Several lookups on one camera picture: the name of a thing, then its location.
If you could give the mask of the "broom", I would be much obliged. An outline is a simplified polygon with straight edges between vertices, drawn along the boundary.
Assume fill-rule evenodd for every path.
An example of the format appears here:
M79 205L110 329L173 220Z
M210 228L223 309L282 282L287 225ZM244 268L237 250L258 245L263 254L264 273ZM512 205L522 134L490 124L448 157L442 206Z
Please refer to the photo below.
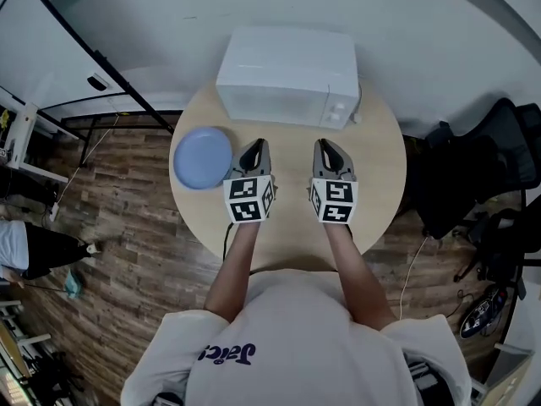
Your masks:
M67 290L65 290L65 289L60 289L60 288L49 288L49 287L39 286L39 285L30 284L30 283L25 283L25 282L18 282L18 285L19 285L21 288L26 288L26 287L29 287L29 288L38 288L38 289L46 290L46 291L58 292L58 293L61 293L61 294L68 294L68 291L67 291Z

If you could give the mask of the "blue electronic device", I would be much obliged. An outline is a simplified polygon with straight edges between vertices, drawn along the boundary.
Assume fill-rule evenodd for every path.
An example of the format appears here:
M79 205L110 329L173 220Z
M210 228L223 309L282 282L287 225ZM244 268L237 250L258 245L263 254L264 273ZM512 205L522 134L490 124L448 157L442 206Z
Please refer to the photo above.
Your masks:
M500 316L507 298L506 288L498 285L488 286L484 294L462 318L460 338L468 339L489 327Z

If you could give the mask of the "person's white t-shirt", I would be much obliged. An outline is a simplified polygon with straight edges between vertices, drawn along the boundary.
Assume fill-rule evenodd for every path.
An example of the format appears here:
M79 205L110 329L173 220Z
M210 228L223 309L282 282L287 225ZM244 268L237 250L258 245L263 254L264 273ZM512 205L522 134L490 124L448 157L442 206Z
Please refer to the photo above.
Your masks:
M444 316L378 331L352 320L334 272L259 272L234 321L165 315L121 406L151 406L165 391L185 406L422 406L417 362L442 377L451 406L470 406L471 378Z

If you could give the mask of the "green dustpan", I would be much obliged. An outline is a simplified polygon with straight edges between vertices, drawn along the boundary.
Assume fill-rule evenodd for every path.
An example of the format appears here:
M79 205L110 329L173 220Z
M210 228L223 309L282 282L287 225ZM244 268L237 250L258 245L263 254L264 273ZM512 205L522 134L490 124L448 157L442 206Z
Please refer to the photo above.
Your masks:
M82 282L78 275L72 270L68 270L64 281L64 291L70 299L77 299L82 291Z

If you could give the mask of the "person's right forearm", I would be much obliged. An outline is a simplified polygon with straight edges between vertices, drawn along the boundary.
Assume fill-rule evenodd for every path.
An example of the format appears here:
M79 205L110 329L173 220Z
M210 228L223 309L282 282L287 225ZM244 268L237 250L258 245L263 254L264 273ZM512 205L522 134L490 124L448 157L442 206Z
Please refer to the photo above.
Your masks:
M343 295L352 319L376 331L396 321L385 290L364 261L347 227L325 223Z

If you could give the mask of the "person's left forearm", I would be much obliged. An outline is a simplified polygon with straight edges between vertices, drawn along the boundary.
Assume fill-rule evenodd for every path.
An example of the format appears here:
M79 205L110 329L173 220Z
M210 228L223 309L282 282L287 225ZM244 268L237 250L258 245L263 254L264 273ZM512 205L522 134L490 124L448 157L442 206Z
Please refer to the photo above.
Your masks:
M240 224L225 260L210 286L204 309L233 322L243 309L259 222Z

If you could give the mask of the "whiteboard with black stand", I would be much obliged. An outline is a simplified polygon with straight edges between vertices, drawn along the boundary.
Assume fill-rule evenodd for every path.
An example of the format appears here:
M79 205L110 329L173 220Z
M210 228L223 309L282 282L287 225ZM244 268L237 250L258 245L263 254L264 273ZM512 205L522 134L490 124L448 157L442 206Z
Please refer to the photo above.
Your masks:
M106 91L87 82L93 74L109 84ZM173 131L51 0L0 0L0 86L57 121L141 112Z

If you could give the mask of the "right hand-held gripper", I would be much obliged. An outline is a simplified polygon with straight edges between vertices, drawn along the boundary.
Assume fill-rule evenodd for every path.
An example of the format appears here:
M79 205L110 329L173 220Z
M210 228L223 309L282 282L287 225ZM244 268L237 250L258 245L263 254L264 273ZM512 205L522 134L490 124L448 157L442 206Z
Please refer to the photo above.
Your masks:
M346 181L357 179L352 158L337 143L317 139L312 170L309 199L318 221L349 224L358 202L358 182Z

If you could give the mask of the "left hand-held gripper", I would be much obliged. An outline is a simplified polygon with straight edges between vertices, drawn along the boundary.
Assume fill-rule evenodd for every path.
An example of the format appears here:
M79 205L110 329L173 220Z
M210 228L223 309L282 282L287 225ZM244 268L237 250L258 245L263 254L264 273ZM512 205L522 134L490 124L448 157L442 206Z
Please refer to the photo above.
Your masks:
M231 161L230 178L223 182L227 212L233 224L264 222L275 201L268 141L256 139Z

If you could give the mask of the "blue plate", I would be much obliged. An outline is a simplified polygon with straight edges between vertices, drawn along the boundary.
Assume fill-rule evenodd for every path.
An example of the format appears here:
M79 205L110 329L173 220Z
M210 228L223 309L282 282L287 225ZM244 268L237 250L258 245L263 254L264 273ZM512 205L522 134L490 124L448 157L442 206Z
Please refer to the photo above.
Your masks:
M172 168L178 182L187 189L207 190L221 185L232 161L232 146L219 129L198 127L177 144Z

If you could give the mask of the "white desk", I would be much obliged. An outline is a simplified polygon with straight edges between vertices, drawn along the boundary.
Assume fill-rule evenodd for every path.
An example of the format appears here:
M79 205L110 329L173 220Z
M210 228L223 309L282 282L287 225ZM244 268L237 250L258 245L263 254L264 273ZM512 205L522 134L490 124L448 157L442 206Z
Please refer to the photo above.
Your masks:
M73 139L78 139L79 136L73 130L68 129L63 123L44 113L36 104L24 102L14 94L8 92L7 89L0 86L0 99L7 99L8 97L16 101L20 105L20 108L16 113L14 121L10 125L6 139L6 149L11 152L10 160L6 163L6 166L13 170L34 173L44 178L66 184L68 182L67 177L27 163L25 161L27 148L35 129L36 122L39 119L48 122L54 129Z

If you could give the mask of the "white microwave oven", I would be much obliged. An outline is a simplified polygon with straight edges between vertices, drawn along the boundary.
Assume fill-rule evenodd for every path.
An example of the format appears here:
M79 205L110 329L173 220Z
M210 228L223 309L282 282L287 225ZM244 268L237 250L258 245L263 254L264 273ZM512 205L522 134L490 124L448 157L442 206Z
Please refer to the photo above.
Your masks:
M323 30L239 27L216 91L232 120L341 130L361 98L352 38Z

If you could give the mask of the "black grey waist device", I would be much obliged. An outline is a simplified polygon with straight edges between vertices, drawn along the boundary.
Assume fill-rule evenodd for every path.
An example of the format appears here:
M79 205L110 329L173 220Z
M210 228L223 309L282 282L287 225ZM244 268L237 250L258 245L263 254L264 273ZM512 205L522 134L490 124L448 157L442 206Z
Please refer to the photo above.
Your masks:
M447 382L430 363L404 355L418 394L419 406L454 406Z

